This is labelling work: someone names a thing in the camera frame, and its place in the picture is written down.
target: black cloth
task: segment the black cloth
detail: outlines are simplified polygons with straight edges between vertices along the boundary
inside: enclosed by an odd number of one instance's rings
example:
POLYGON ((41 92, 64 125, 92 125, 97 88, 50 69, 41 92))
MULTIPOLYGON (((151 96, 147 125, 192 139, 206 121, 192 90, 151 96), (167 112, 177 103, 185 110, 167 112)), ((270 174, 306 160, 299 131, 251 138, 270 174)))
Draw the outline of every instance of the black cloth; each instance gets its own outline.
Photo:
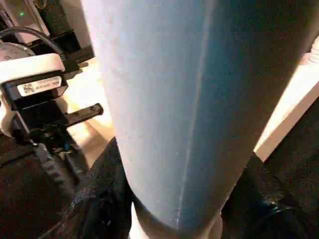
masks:
POLYGON ((80 183, 55 238, 127 239, 131 205, 132 192, 113 138, 80 183))

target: black fabric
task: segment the black fabric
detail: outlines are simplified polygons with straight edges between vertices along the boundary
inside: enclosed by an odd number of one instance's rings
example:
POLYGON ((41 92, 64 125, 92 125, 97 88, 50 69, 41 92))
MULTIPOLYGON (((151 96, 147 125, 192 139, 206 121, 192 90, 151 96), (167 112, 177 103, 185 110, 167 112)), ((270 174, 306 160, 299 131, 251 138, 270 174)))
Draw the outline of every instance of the black fabric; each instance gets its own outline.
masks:
POLYGON ((0 166, 32 153, 32 145, 18 145, 14 139, 0 135, 0 166))
POLYGON ((115 138, 95 161, 67 208, 57 239, 127 239, 132 192, 115 138))
POLYGON ((60 220, 68 201, 41 169, 31 147, 0 135, 0 161, 0 239, 37 238, 60 220))
POLYGON ((222 210, 231 238, 316 239, 316 222, 254 154, 222 210))
POLYGON ((303 211, 319 220, 319 100, 266 161, 303 211))

